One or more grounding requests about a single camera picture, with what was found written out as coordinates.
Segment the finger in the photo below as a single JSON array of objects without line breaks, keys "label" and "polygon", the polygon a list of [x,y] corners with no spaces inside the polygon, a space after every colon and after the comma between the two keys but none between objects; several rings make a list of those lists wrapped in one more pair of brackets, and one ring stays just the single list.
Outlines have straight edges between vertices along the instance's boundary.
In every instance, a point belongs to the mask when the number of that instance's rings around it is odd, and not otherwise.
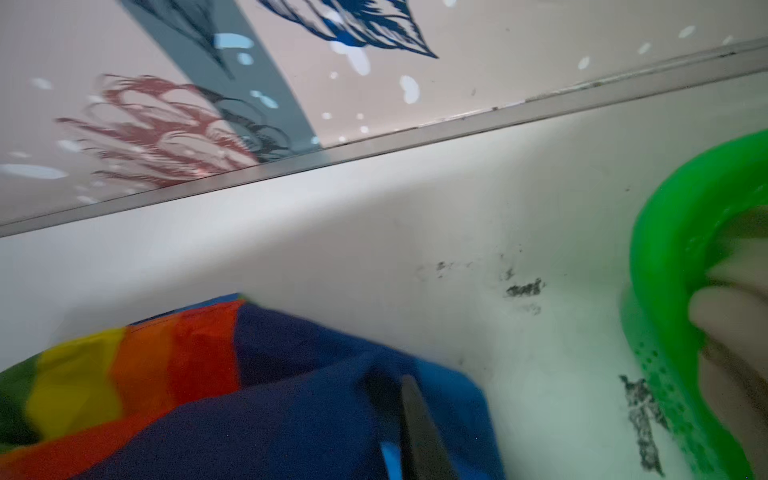
[{"label": "finger", "polygon": [[690,321],[768,379],[768,303],[744,290],[711,286],[690,299]]},{"label": "finger", "polygon": [[731,239],[728,245],[733,252],[712,267],[707,276],[768,297],[768,239]]},{"label": "finger", "polygon": [[768,479],[768,426],[738,380],[699,355],[699,388],[715,416],[741,444],[758,479]]}]

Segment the cloth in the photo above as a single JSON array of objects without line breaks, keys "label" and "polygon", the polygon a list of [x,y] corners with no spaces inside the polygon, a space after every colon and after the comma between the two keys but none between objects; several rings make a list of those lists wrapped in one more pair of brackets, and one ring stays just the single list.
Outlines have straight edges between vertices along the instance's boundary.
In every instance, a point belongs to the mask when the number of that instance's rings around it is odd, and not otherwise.
[{"label": "cloth", "polygon": [[461,478],[504,478],[466,377],[221,297],[0,372],[0,476],[399,478],[413,375]]}]

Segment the perforated green plastic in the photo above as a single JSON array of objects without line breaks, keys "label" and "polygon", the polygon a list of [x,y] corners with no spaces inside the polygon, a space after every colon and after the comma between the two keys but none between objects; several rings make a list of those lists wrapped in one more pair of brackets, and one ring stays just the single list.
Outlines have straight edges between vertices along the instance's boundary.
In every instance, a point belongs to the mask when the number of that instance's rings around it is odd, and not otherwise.
[{"label": "perforated green plastic", "polygon": [[701,397],[704,334],[688,320],[693,292],[725,252],[713,241],[725,223],[768,204],[768,131],[694,158],[648,200],[634,226],[632,287],[621,321],[651,392],[699,479],[753,478],[739,444]]}]

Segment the blue fabric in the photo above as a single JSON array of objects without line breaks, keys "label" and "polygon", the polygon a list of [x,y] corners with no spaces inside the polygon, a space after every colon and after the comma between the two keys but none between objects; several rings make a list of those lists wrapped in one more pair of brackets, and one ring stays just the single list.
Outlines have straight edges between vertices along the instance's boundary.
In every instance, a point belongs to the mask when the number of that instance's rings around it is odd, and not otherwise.
[{"label": "blue fabric", "polygon": [[234,349],[239,392],[175,409],[78,478],[401,478],[405,374],[461,478],[504,478],[483,395],[457,372],[249,303]]}]

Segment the grey sealing strip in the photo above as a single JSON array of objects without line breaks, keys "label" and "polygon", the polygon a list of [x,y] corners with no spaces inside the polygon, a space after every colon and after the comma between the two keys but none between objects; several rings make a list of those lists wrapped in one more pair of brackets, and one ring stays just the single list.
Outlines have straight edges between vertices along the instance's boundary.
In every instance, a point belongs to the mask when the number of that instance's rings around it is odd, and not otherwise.
[{"label": "grey sealing strip", "polygon": [[768,38],[673,58],[526,102],[0,226],[0,237],[768,71]]}]

